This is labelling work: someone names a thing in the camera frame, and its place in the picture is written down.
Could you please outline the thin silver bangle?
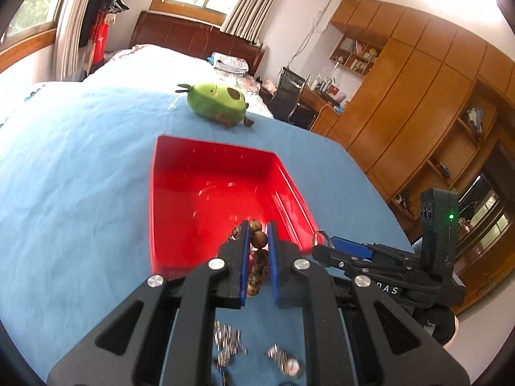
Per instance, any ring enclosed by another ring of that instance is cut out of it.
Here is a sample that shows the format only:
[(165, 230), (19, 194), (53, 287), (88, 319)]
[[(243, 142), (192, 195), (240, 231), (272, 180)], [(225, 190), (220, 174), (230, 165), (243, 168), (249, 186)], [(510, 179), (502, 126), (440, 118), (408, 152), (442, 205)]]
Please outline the thin silver bangle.
[(314, 232), (312, 244), (313, 247), (322, 246), (335, 249), (335, 245), (333, 244), (331, 237), (321, 229)]

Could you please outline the silver wrist watch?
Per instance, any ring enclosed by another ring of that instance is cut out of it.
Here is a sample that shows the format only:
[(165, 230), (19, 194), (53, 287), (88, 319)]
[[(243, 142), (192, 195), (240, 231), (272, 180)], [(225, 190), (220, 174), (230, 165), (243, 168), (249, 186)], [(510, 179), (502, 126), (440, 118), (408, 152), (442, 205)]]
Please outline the silver wrist watch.
[(277, 344), (272, 344), (266, 350), (265, 355), (277, 365), (282, 375), (290, 378), (298, 378), (302, 372), (300, 361), (294, 356), (288, 354)]

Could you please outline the wooden desk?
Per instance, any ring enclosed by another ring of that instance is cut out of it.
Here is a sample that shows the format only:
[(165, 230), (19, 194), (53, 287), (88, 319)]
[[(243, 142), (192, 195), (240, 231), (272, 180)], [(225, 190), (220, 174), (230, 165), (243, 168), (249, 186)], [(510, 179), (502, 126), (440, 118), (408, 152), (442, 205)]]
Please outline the wooden desk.
[(325, 101), (320, 94), (307, 87), (300, 94), (300, 104), (316, 113), (309, 131), (327, 137), (340, 118), (340, 114), (336, 112), (333, 104)]

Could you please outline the red plastic tray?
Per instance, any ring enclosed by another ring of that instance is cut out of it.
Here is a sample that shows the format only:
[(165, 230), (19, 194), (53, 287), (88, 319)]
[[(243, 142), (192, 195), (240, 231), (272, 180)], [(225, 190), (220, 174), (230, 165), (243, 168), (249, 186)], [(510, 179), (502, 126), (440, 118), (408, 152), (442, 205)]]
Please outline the red plastic tray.
[(149, 255), (168, 280), (217, 254), (244, 220), (274, 221), (281, 239), (302, 252), (318, 225), (273, 152), (161, 135), (149, 188)]

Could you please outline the black office chair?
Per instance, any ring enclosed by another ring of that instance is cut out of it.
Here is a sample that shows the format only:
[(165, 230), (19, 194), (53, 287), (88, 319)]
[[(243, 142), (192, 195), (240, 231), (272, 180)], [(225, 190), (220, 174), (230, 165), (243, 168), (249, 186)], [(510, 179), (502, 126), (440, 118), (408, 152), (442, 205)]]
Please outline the black office chair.
[(279, 76), (277, 91), (271, 98), (269, 110), (274, 119), (309, 130), (318, 113), (300, 100), (305, 79), (283, 67)]

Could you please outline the large wooden wardrobe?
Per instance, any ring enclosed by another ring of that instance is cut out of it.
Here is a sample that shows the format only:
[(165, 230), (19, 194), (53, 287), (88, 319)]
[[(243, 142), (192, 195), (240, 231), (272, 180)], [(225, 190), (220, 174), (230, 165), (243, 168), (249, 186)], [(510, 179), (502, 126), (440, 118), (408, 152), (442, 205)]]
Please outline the large wooden wardrobe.
[(331, 23), (383, 49), (327, 137), (353, 157), (414, 241), (424, 190), (465, 194), (495, 147), (514, 148), (514, 61), (480, 36), (402, 5), (343, 0)]

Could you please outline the green avocado plush toy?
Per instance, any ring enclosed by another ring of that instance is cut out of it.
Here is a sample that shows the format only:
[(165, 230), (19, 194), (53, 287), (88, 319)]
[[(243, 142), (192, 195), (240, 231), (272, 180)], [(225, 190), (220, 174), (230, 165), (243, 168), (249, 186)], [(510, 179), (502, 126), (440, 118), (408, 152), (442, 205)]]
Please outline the green avocado plush toy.
[(199, 117), (227, 128), (242, 122), (251, 127), (254, 121), (247, 116), (249, 104), (244, 95), (230, 86), (214, 83), (197, 85), (179, 84), (176, 93), (186, 93), (191, 110)]

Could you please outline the blue blanket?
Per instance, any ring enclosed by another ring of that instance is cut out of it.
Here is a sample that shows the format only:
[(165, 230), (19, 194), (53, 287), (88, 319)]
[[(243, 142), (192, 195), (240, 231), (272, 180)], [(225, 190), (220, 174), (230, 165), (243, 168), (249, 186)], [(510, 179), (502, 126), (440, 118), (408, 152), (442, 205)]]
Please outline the blue blanket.
[(256, 116), (226, 129), (178, 94), (47, 83), (1, 98), (1, 319), (41, 377), (150, 275), (155, 141), (274, 152), (331, 235), (410, 250), (380, 194), (332, 140)]

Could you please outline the folded patterned cloth stack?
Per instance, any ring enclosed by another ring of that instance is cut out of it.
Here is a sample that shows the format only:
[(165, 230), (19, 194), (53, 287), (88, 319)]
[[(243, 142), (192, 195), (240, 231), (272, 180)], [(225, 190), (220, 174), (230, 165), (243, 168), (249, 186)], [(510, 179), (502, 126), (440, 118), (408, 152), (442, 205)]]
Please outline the folded patterned cloth stack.
[(249, 72), (249, 65), (244, 59), (213, 52), (207, 60), (215, 69), (220, 71), (236, 75), (245, 75)]

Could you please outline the beige curtain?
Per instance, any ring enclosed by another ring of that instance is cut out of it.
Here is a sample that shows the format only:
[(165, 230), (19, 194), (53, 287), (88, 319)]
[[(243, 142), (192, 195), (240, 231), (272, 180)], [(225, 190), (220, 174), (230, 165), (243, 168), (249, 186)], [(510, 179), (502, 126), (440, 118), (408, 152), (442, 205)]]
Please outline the beige curtain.
[(274, 0), (238, 0), (220, 27), (220, 32), (257, 44), (273, 2)]

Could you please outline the dark wooden headboard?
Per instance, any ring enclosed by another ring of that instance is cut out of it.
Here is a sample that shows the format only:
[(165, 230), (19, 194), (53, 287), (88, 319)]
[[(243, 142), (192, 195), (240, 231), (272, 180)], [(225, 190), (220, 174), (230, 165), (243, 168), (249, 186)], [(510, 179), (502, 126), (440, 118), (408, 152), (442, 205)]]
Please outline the dark wooden headboard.
[(219, 52), (244, 59), (251, 76), (265, 55), (262, 44), (223, 33), (215, 26), (149, 11), (141, 11), (136, 22), (129, 46), (136, 44), (154, 44), (198, 59)]

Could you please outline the coat rack with clothes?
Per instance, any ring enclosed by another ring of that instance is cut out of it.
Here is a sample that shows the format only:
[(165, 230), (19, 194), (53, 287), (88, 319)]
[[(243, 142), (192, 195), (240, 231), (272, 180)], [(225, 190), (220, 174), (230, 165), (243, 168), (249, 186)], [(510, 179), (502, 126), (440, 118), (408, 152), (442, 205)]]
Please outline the coat rack with clothes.
[(127, 10), (121, 0), (88, 0), (79, 40), (81, 79), (103, 63), (109, 24), (116, 14)]

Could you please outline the wall shelf with items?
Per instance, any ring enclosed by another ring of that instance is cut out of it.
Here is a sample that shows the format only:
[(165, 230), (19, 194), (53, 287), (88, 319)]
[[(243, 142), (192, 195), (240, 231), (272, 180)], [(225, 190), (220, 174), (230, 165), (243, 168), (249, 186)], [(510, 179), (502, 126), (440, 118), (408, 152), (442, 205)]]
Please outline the wall shelf with items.
[(365, 77), (374, 67), (383, 45), (344, 35), (332, 51), (330, 60), (339, 67)]

